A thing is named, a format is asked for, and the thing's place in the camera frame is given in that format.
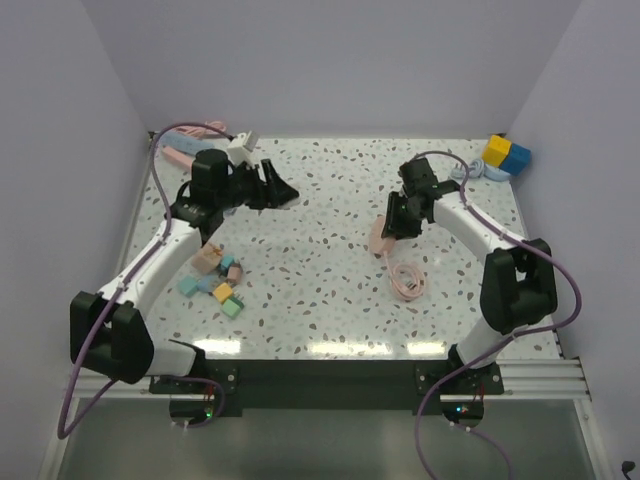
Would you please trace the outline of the teal plug adapter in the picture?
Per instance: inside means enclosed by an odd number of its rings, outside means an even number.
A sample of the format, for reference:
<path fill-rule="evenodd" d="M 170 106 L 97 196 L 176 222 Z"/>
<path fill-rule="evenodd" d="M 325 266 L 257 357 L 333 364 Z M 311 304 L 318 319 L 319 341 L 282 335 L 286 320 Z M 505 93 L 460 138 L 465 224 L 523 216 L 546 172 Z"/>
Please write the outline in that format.
<path fill-rule="evenodd" d="M 217 269 L 220 273 L 222 273 L 223 275 L 226 275 L 229 269 L 234 265 L 234 263 L 235 263 L 235 257 L 233 255 L 224 254 L 221 257 L 221 260 L 219 262 Z"/>

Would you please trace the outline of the mauve plug adapter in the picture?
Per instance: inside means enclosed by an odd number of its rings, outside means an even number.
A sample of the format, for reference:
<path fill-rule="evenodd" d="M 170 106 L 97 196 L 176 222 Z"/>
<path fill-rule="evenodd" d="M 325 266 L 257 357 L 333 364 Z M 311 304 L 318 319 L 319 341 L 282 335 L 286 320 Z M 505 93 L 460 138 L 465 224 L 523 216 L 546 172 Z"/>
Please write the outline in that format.
<path fill-rule="evenodd" d="M 243 277 L 243 268 L 240 264 L 232 264 L 226 273 L 226 280 L 228 283 L 237 285 L 241 282 Z"/>

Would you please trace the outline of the peach cube adapter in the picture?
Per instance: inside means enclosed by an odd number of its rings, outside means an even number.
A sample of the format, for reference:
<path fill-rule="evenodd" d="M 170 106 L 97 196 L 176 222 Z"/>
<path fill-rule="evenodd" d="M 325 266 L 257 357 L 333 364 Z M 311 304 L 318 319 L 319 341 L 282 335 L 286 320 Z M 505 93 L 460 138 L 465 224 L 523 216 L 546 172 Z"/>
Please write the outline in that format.
<path fill-rule="evenodd" d="M 223 249 L 211 243 L 203 245 L 191 259 L 191 265 L 202 275 L 215 271 L 223 258 Z"/>

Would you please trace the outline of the blue power strip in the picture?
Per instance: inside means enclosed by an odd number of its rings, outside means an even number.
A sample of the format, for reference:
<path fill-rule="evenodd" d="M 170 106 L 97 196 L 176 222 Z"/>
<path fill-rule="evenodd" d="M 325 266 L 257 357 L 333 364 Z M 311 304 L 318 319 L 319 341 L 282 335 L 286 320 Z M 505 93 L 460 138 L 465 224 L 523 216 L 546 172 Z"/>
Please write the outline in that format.
<path fill-rule="evenodd" d="M 199 151 L 212 149 L 213 143 L 171 130 L 159 139 L 161 146 L 171 147 L 187 155 L 195 156 Z"/>

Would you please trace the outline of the pink power strip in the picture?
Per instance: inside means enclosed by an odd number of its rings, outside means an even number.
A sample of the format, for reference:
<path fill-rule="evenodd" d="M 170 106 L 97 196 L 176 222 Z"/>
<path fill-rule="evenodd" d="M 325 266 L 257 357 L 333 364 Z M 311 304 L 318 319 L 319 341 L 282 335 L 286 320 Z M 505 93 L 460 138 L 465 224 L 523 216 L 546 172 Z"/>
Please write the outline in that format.
<path fill-rule="evenodd" d="M 191 169 L 194 158 L 176 150 L 170 146 L 164 146 L 161 149 L 161 153 L 163 158 L 171 163 L 172 165 L 179 167 L 185 171 L 189 171 Z"/>

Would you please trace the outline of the green plug adapter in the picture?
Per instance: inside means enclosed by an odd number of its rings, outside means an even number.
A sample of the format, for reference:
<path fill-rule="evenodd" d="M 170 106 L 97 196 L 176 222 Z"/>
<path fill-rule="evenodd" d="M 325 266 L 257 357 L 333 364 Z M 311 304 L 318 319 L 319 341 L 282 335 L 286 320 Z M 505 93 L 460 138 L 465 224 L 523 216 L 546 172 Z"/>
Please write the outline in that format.
<path fill-rule="evenodd" d="M 221 304 L 222 313 L 229 319 L 236 319 L 244 308 L 244 302 L 236 296 L 229 297 Z"/>

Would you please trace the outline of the light blue plug adapter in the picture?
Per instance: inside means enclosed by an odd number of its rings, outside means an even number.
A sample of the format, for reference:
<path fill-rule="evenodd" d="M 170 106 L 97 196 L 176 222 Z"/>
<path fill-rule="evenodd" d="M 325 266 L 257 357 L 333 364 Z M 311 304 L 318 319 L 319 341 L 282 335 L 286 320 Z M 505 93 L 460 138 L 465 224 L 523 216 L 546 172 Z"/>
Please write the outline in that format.
<path fill-rule="evenodd" d="M 199 280 L 193 276 L 185 276 L 178 283 L 178 290 L 184 297 L 191 298 L 199 291 Z"/>

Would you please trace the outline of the yellow and blue cube socket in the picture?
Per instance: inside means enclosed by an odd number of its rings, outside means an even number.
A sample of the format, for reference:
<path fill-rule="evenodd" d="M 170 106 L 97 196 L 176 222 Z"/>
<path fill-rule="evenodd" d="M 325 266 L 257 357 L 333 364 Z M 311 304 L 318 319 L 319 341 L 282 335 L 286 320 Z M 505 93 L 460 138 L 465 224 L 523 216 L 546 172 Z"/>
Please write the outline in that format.
<path fill-rule="evenodd" d="M 481 158 L 485 164 L 484 176 L 493 181 L 508 181 L 519 176 L 531 163 L 529 149 L 510 140 L 492 135 L 487 141 Z"/>

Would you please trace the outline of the peach cube socket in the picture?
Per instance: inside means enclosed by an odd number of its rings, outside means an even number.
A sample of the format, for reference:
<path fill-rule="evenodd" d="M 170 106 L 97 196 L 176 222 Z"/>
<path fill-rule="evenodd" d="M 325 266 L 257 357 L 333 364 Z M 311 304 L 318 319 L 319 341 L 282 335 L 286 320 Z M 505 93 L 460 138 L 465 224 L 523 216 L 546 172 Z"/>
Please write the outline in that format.
<path fill-rule="evenodd" d="M 374 256 L 388 255 L 395 246 L 396 240 L 393 237 L 383 237 L 383 230 L 386 223 L 385 216 L 378 216 L 374 221 L 369 236 L 369 252 Z"/>

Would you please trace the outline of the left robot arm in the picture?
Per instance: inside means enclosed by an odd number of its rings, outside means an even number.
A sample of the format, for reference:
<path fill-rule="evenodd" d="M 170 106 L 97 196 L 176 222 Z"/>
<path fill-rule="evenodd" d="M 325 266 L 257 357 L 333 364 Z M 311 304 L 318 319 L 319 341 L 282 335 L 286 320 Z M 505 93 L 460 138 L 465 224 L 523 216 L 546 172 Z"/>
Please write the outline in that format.
<path fill-rule="evenodd" d="M 191 179 L 180 188 L 152 240 L 116 278 L 96 293 L 79 292 L 70 304 L 70 357 L 112 380 L 135 384 L 171 376 L 185 392 L 207 380 L 203 352 L 152 337 L 146 318 L 175 273 L 205 245 L 235 207 L 277 209 L 298 199 L 272 163 L 233 165 L 217 149 L 201 151 Z"/>

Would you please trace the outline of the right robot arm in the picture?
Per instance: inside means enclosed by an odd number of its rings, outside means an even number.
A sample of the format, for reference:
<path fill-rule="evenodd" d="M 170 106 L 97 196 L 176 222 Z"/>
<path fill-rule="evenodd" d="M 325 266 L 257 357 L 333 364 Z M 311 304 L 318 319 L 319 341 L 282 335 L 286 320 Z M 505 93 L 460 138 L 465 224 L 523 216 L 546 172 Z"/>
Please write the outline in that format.
<path fill-rule="evenodd" d="M 385 258 L 397 241 L 421 235 L 427 222 L 446 229 L 483 267 L 481 317 L 450 348 L 445 369 L 448 386 L 466 393 L 505 341 L 556 311 L 551 250 L 545 241 L 526 240 L 486 216 L 466 197 L 463 180 L 440 181 L 423 156 L 402 164 L 399 176 L 402 188 L 389 194 L 386 215 L 372 228 L 371 251 Z"/>

